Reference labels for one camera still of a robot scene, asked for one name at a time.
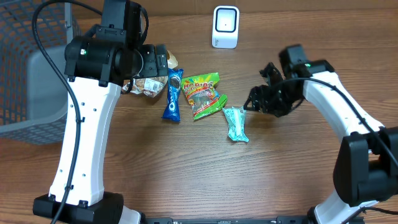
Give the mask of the beige clear cookie bag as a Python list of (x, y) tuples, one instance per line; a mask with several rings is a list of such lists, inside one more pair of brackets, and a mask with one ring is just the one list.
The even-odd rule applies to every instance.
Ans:
[[(178, 66), (178, 61), (175, 56), (167, 50), (167, 63), (169, 68), (176, 68)], [(151, 98), (155, 98), (166, 86), (168, 82), (168, 75), (164, 77), (152, 77), (152, 78), (142, 78), (133, 79), (132, 88), (130, 93), (136, 95), (146, 95)], [(126, 83), (122, 87), (122, 93), (128, 93), (130, 83)]]

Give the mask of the teal white snack packet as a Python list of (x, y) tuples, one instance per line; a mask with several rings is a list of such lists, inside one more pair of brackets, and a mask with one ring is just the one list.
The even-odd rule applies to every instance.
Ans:
[(243, 107), (223, 108), (223, 113), (228, 123), (228, 137), (236, 142), (249, 142), (248, 137), (244, 133), (246, 110)]

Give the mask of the green Haribo gummy bag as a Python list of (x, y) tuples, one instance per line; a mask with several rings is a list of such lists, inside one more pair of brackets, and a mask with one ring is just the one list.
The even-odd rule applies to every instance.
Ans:
[(218, 72), (182, 79), (181, 88), (192, 107), (194, 120), (220, 111), (227, 103), (227, 95), (220, 95), (216, 90), (219, 81)]

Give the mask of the blue Oreo cookie pack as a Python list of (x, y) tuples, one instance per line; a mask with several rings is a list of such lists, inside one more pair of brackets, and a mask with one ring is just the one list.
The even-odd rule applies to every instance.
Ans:
[(169, 83), (167, 88), (167, 106), (163, 113), (163, 119), (180, 122), (180, 110), (178, 99), (181, 91), (183, 69), (169, 69)]

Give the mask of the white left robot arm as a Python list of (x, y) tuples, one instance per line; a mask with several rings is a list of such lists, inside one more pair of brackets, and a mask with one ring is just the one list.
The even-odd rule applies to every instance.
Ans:
[(166, 76), (167, 50), (145, 42), (149, 19), (140, 4), (106, 1), (100, 14), (99, 25), (65, 47), (65, 68), (56, 72), (68, 92), (62, 152), (48, 194), (32, 210), (53, 222), (141, 224), (143, 213), (105, 191), (104, 156), (124, 82)]

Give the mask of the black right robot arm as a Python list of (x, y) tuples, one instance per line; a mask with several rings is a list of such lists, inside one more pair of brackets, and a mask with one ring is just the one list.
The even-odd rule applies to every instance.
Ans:
[(277, 217), (277, 223), (364, 223), (360, 213), (397, 195), (397, 128), (387, 128), (355, 101), (327, 60), (311, 61), (302, 45), (279, 53), (281, 69), (260, 71), (265, 85), (251, 89), (243, 108), (276, 117), (303, 100), (323, 115), (340, 141), (334, 190), (306, 215)]

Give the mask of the white barcode scanner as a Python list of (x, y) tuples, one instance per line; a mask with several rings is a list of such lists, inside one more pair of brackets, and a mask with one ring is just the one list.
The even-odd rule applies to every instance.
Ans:
[(240, 11), (236, 6), (217, 6), (213, 12), (211, 44), (218, 49), (235, 49), (238, 44)]

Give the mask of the grey plastic mesh basket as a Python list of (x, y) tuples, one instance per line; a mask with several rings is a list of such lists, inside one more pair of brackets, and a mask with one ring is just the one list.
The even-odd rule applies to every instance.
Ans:
[[(1, 1), (1, 140), (51, 144), (63, 139), (68, 93), (32, 34), (32, 16), (45, 1)], [(43, 8), (37, 33), (63, 73), (66, 45), (81, 30), (69, 3)]]

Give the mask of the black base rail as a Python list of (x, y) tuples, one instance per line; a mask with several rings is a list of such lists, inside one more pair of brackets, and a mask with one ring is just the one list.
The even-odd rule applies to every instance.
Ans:
[(143, 224), (316, 224), (307, 216), (278, 216), (276, 218), (204, 218), (204, 219), (173, 219), (170, 217), (145, 217)]

